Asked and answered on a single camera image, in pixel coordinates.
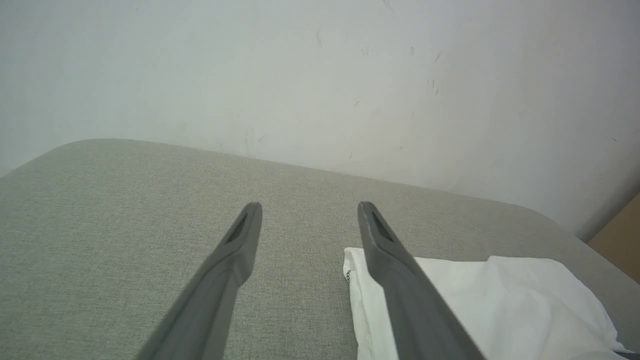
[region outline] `white cloth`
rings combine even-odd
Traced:
[[[344,255],[358,360],[395,360],[383,289],[362,249]],[[622,359],[612,350],[627,352],[600,301],[557,261],[416,261],[488,360]]]

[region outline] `gray upholstered cushion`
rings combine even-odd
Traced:
[[[128,140],[59,147],[0,178],[0,354],[135,356],[243,205],[264,207],[253,275],[240,289],[229,359],[355,359],[343,249],[373,201],[415,256],[564,263],[640,348],[640,286],[531,210],[386,183]]]

